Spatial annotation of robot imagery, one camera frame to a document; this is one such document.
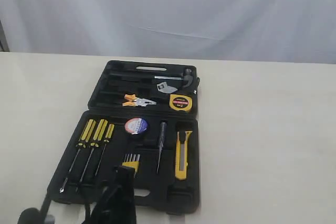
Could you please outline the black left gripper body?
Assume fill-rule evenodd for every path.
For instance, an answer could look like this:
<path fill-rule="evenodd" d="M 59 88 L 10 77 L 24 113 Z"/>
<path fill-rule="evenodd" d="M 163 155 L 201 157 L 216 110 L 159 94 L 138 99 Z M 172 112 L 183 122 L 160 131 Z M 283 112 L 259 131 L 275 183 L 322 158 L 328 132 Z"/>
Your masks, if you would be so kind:
<path fill-rule="evenodd" d="M 92 211 L 85 205 L 82 223 L 136 223 L 134 202 L 132 186 L 115 184 L 107 187 Z"/>

